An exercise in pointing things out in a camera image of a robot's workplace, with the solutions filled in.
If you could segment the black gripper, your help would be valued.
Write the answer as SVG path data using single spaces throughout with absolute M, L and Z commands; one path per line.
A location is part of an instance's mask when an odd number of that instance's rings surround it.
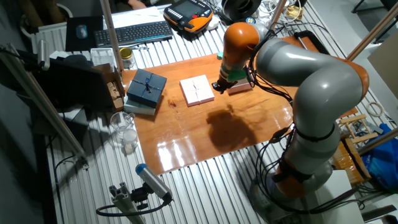
M 218 90 L 221 94 L 223 94 L 227 89 L 231 88 L 237 83 L 238 83 L 237 81 L 229 82 L 227 81 L 227 79 L 219 77 L 219 79 L 216 82 L 212 83 L 212 87 Z

